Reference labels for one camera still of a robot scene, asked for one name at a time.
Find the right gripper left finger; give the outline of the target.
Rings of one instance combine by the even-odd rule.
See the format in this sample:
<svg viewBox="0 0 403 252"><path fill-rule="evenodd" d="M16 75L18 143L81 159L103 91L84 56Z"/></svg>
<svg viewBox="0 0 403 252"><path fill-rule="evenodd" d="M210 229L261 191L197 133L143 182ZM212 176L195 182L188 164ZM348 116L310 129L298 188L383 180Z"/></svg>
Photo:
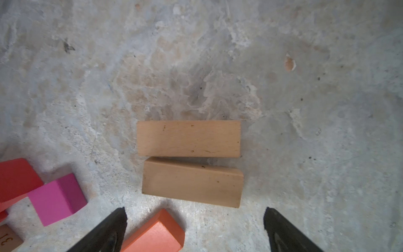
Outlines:
<svg viewBox="0 0 403 252"><path fill-rule="evenodd" d="M127 220L125 208L117 208L67 252L120 252Z"/></svg>

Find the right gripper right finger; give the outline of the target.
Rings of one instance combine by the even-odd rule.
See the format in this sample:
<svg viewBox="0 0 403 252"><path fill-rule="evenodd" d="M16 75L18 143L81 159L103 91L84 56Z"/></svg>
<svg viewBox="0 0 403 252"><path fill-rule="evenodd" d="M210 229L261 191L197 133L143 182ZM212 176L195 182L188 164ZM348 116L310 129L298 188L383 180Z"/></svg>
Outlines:
<svg viewBox="0 0 403 252"><path fill-rule="evenodd" d="M274 208L266 208L263 224L272 252L323 252Z"/></svg>

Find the natural wood long block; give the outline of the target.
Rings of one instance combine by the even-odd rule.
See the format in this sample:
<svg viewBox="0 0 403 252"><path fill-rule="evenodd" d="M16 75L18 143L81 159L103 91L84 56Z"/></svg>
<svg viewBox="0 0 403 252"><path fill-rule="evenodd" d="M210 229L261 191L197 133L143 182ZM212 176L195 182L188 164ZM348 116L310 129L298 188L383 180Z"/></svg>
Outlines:
<svg viewBox="0 0 403 252"><path fill-rule="evenodd" d="M24 242L7 224L1 226L0 235L0 252L13 252Z"/></svg>

